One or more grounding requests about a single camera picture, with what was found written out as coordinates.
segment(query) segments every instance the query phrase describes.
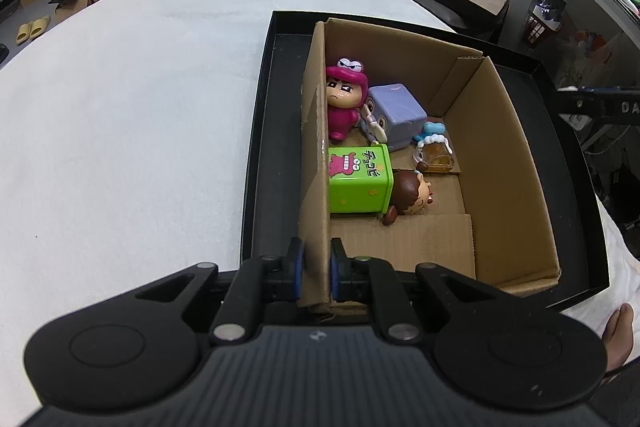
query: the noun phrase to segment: pink crocodile illustration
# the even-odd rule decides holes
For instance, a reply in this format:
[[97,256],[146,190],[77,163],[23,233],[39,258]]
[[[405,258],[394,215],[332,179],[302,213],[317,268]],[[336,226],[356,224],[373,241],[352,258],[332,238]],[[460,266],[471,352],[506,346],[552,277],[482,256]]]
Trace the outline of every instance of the pink crocodile illustration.
[[336,174],[346,174],[351,176],[354,171],[360,170],[360,160],[356,158],[356,153],[352,152],[344,156],[337,154],[331,155],[329,162],[329,177],[333,178]]

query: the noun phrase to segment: yellow slipper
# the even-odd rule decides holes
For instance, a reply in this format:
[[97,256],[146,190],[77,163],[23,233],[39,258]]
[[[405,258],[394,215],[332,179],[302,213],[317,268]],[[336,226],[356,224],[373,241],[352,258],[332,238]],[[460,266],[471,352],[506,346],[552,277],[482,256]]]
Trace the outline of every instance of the yellow slipper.
[[20,44],[23,44],[24,42],[26,42],[26,40],[29,38],[30,35],[31,35],[31,23],[27,22],[26,24],[23,24],[22,26],[20,26],[20,28],[18,29],[18,35],[15,38],[15,43],[18,44],[18,46],[20,46]]
[[31,39],[37,39],[41,36],[45,31],[47,31],[47,26],[49,26],[49,22],[51,17],[49,15],[43,17],[42,19],[38,19],[33,22],[31,25]]

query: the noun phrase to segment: green toy box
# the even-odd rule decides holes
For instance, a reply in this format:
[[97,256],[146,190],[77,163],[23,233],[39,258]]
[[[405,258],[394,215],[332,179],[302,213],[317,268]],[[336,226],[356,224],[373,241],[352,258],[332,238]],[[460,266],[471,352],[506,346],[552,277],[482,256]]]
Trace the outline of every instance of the green toy box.
[[329,211],[386,212],[394,186],[389,151],[370,147],[329,147]]

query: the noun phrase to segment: doll head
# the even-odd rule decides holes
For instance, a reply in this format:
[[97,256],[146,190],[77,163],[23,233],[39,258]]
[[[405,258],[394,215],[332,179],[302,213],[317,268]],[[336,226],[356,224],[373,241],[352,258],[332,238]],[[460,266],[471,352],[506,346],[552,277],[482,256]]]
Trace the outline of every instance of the doll head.
[[337,66],[326,68],[326,103],[350,109],[360,107],[367,98],[369,81],[362,73],[362,64],[348,58],[338,60]]
[[394,188],[391,190],[389,208],[382,219],[383,225],[391,225],[398,214],[415,214],[425,204],[433,203],[431,184],[421,172],[394,171]]

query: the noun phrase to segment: toy eye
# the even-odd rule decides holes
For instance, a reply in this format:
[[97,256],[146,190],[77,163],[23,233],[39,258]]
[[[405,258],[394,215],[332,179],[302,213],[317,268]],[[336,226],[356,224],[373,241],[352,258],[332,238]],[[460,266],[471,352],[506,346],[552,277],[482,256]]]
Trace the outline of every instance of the toy eye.
[[349,69],[352,71],[357,71],[358,73],[362,73],[362,63],[354,60],[349,64]]

